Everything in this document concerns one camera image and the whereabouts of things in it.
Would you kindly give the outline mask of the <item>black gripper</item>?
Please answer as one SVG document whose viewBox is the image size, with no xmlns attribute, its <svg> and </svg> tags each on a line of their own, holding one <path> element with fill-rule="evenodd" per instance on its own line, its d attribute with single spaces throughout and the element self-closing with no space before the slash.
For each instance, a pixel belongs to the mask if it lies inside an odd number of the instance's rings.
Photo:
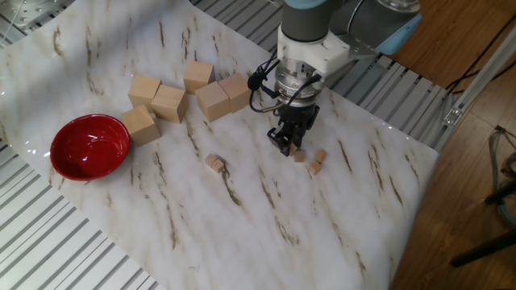
<svg viewBox="0 0 516 290">
<path fill-rule="evenodd" d="M 280 111 L 280 124 L 268 131 L 269 140 L 282 155 L 290 156 L 292 145 L 297 148 L 302 146 L 302 139 L 313 126 L 318 112 L 319 106 L 316 104 L 305 107 L 286 106 Z"/>
</svg>

